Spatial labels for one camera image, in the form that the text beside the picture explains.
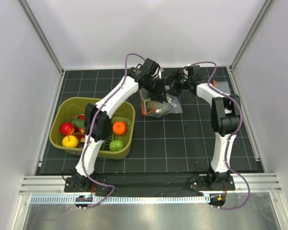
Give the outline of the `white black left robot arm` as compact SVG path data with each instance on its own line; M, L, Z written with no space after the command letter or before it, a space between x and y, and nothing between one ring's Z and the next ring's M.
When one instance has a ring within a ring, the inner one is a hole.
M167 102L165 83L160 77L161 67L147 58L143 64L125 70L125 75L114 89L96 104L85 107L85 143L81 158L72 174L73 187L82 192L90 190L95 161L105 140L113 131L111 119L122 103L138 90L144 88L151 99Z

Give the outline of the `clear zip bag orange zipper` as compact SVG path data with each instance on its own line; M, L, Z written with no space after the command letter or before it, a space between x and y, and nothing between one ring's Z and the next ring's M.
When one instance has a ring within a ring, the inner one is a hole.
M160 118L169 114L182 114L183 110L176 96L166 94L168 102L155 102L148 98L145 89L139 91L141 98L141 113L144 116Z

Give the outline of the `netted green melon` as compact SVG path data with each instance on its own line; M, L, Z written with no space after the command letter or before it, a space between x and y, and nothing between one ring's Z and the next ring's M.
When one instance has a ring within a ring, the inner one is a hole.
M163 116L170 109L170 103L148 101L147 108L151 116Z

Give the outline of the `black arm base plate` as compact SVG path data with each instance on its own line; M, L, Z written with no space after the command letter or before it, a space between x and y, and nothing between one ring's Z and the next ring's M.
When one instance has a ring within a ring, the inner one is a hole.
M233 177L226 181L211 183L207 174L175 173L102 173L92 178L98 182L96 192L104 193L111 188L102 184L113 185L117 196L156 196L159 193L178 193L188 191L234 191Z

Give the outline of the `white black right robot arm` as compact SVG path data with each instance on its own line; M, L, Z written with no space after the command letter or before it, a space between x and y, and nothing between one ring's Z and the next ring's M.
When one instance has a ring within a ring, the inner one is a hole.
M215 148L204 182L209 189L220 190L230 182L230 173L233 172L230 167L231 150L243 123L240 97L225 93L212 83L217 67L214 67L206 81L198 74L198 70L200 62L175 70L165 82L169 86L168 94L179 96L182 90L189 90L209 103Z

